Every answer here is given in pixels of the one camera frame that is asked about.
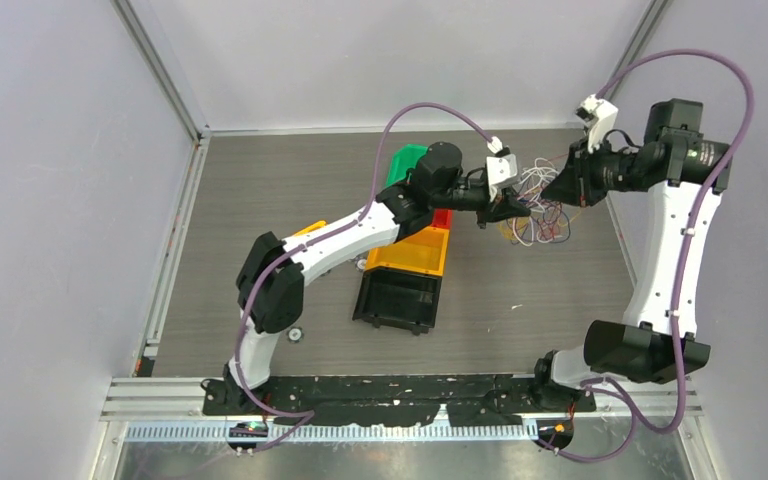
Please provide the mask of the lone round disc front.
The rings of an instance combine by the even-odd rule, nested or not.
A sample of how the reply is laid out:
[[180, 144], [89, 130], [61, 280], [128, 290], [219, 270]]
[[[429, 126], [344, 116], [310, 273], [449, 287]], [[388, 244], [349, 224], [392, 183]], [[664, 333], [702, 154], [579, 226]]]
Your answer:
[[304, 339], [304, 330], [300, 327], [293, 327], [287, 331], [287, 339], [293, 344], [300, 343]]

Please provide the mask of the red plastic bin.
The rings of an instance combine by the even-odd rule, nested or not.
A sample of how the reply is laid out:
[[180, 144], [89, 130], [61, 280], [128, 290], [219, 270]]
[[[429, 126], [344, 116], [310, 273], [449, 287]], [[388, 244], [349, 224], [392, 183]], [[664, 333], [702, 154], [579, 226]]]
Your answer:
[[433, 214], [431, 227], [442, 229], [442, 230], [450, 230], [452, 226], [452, 220], [453, 220], [452, 210], [436, 209]]

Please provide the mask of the black plastic bin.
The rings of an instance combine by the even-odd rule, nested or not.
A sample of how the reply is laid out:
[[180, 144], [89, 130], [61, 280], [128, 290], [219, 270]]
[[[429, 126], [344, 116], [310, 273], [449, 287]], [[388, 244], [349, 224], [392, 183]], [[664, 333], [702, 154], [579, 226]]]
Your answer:
[[376, 267], [362, 275], [352, 319], [410, 331], [429, 333], [436, 317], [443, 279], [387, 267]]

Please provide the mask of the green plastic bin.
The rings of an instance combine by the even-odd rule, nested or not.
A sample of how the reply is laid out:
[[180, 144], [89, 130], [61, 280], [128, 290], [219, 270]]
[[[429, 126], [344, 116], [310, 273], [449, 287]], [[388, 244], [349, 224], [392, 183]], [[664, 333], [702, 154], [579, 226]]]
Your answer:
[[408, 144], [395, 152], [386, 177], [385, 186], [389, 187], [408, 176], [408, 171], [416, 167], [418, 161], [427, 153], [424, 145]]

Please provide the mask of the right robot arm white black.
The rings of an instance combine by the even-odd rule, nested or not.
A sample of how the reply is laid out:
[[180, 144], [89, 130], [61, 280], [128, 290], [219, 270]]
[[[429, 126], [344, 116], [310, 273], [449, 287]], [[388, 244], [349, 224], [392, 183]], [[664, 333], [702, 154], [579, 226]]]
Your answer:
[[710, 222], [728, 186], [722, 164], [730, 146], [705, 139], [703, 105], [671, 99], [650, 108], [642, 144], [615, 149], [618, 109], [587, 97], [576, 114], [584, 137], [569, 147], [546, 200], [591, 207], [611, 192], [647, 198], [647, 244], [632, 298], [619, 321], [595, 320], [581, 346], [551, 351], [534, 369], [529, 394], [544, 410], [578, 401], [583, 381], [598, 374], [634, 383], [666, 384], [704, 367], [711, 348], [696, 339], [696, 292]]

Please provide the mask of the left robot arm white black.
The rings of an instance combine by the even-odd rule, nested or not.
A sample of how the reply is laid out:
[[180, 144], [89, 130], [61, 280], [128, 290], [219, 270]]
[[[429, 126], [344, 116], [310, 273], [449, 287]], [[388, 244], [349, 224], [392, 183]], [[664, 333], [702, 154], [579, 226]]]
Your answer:
[[479, 227], [528, 215], [514, 190], [516, 156], [491, 145], [484, 164], [466, 172], [458, 147], [434, 143], [360, 210], [309, 233], [258, 236], [235, 281], [241, 327], [227, 363], [230, 403], [244, 414], [265, 405], [279, 334], [300, 318], [306, 287], [340, 263], [418, 233], [439, 209], [473, 212]]

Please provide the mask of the yellow plastic bin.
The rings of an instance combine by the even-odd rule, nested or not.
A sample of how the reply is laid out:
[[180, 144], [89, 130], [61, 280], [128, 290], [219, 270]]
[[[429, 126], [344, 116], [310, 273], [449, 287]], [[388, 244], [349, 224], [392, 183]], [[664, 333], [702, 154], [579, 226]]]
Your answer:
[[365, 271], [383, 267], [417, 274], [443, 276], [450, 231], [427, 227], [397, 243], [372, 249]]

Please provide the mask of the aluminium frame rail front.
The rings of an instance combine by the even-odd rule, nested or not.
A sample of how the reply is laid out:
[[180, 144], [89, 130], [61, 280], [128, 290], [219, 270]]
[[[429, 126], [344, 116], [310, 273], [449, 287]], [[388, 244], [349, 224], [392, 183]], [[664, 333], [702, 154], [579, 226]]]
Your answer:
[[522, 414], [511, 426], [457, 427], [451, 425], [444, 412], [438, 413], [425, 426], [313, 426], [310, 415], [294, 425], [282, 426], [273, 417], [204, 415], [201, 388], [204, 379], [116, 379], [108, 390], [101, 417], [105, 421], [122, 423], [123, 437], [127, 441], [227, 442], [245, 448], [276, 440], [284, 443], [366, 443], [567, 439], [573, 427], [586, 420], [627, 419], [631, 415], [629, 405], [617, 396], [618, 387], [602, 383], [595, 392], [584, 395], [595, 401], [596, 409], [591, 413]]

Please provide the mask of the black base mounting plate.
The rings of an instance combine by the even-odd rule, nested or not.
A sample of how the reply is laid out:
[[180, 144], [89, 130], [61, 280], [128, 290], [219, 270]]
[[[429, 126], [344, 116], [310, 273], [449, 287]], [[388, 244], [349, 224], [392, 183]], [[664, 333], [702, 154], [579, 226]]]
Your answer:
[[511, 426], [522, 414], [591, 413], [593, 398], [539, 397], [530, 375], [273, 376], [255, 388], [252, 402], [230, 376], [206, 378], [206, 416], [273, 417], [290, 426], [409, 427], [444, 412], [451, 425]]

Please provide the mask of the yellow triangular plastic piece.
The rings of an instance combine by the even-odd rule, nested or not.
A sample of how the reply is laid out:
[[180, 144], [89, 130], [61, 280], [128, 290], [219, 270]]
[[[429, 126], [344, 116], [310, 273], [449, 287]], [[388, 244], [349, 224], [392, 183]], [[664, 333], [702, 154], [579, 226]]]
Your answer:
[[309, 234], [311, 232], [314, 232], [316, 230], [319, 230], [319, 229], [325, 227], [326, 225], [327, 225], [327, 222], [325, 220], [316, 221], [316, 222], [314, 222], [314, 223], [304, 227], [303, 229], [297, 231], [296, 233], [294, 233], [294, 236], [307, 235], [307, 234]]

